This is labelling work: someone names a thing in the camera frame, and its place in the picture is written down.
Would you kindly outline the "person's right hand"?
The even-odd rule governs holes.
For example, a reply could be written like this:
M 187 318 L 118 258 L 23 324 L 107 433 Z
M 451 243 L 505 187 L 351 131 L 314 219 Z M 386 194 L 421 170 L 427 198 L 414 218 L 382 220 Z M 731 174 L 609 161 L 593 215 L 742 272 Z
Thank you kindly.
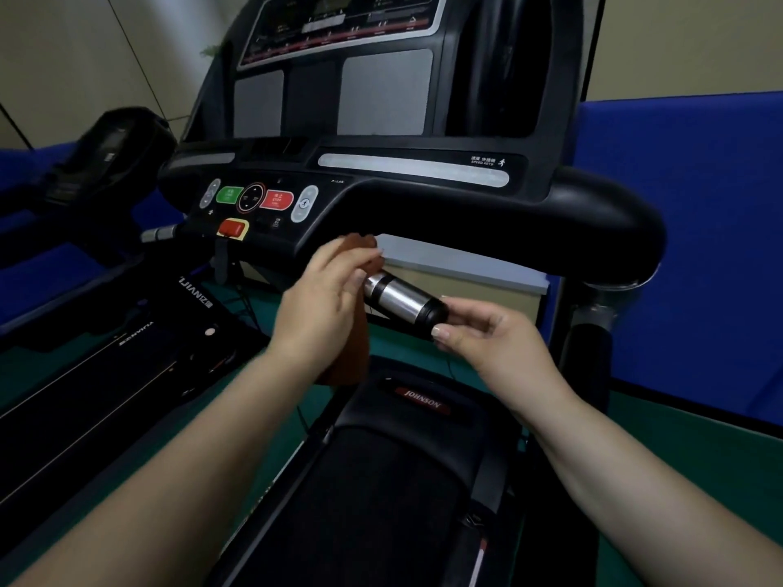
M 543 337 L 521 312 L 491 302 L 443 296 L 450 325 L 486 332 L 480 356 L 459 356 L 515 415 L 536 426 L 574 393 L 554 364 Z

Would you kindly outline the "person's left hand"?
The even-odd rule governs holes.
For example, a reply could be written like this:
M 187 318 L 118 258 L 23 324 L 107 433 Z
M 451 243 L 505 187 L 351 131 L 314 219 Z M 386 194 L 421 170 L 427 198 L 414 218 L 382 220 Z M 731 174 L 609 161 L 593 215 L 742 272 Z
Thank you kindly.
M 314 383 L 339 355 L 352 328 L 356 302 L 341 301 L 340 274 L 382 255 L 378 246 L 338 253 L 341 237 L 318 248 L 299 280 L 283 293 L 266 350 L 273 362 L 292 366 Z

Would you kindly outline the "person's left forearm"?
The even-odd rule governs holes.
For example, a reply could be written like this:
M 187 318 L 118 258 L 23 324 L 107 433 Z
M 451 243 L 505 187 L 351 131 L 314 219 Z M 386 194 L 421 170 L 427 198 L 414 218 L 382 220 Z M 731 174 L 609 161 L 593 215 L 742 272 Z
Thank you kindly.
M 199 587 L 269 443 L 337 351 L 270 347 L 10 587 Z

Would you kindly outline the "brown cleaning cloth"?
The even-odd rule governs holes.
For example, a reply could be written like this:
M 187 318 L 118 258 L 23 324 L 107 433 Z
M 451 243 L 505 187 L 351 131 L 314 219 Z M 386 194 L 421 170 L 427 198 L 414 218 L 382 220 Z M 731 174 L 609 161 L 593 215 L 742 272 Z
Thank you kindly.
M 351 233 L 342 238 L 338 253 L 355 248 L 377 248 L 377 239 L 372 235 L 362 236 Z M 316 385 L 345 386 L 356 385 L 367 374 L 369 367 L 369 330 L 365 307 L 364 283 L 383 269 L 385 258 L 381 255 L 373 258 L 361 267 L 366 273 L 364 282 L 356 295 L 356 304 L 352 319 L 352 328 L 339 355 L 318 377 Z

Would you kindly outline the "person's right forearm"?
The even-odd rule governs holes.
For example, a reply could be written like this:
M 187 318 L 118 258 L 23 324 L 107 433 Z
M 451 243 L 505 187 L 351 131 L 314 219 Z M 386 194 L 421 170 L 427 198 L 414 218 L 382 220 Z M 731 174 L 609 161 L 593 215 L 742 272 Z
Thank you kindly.
M 650 587 L 783 587 L 783 547 L 691 483 L 567 384 L 524 395 L 568 494 Z

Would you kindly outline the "blue wall pad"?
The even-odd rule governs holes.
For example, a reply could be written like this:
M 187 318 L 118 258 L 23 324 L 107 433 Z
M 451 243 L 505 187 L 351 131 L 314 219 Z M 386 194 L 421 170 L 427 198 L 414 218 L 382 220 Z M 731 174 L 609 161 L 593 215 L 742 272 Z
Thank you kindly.
M 43 176 L 68 157 L 75 145 L 70 141 L 34 150 L 0 148 L 0 194 Z M 105 266 L 73 243 L 63 243 L 29 260 L 0 268 L 0 325 L 128 267 L 128 262 Z
M 783 427 L 783 91 L 586 102 L 577 131 L 574 165 L 668 231 L 612 375 Z

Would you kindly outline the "slim black treadmill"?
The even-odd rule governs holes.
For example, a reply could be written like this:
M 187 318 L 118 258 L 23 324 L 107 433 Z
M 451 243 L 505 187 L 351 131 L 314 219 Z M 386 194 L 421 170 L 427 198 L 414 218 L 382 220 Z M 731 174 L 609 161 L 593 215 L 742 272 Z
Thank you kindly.
M 22 543 L 172 409 L 269 343 L 203 287 L 208 248 L 177 236 L 142 244 L 134 208 L 177 141 L 141 106 L 103 113 L 72 153 L 0 194 L 0 268 L 73 243 L 129 267 L 0 325 L 8 345 L 46 352 L 83 333 L 106 338 L 0 407 L 0 558 Z

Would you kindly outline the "large black treadmill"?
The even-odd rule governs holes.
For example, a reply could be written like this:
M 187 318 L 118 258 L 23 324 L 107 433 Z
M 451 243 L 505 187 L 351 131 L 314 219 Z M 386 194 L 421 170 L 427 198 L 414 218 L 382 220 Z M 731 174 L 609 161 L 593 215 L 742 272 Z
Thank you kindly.
M 582 0 L 250 0 L 174 156 L 181 236 L 281 287 L 386 234 L 581 282 L 560 369 L 605 413 L 615 305 L 659 211 L 571 167 Z M 243 241 L 216 235 L 246 220 Z M 230 539 L 208 587 L 594 587 L 599 533 L 497 398 L 373 357 Z

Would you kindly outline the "beige box with grey top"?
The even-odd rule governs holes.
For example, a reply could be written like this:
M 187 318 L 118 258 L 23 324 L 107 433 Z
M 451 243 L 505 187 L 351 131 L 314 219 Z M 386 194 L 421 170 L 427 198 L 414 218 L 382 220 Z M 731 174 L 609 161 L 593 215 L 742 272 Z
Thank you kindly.
M 536 323 L 550 282 L 543 272 L 399 236 L 377 236 L 385 269 L 434 296 L 492 302 Z

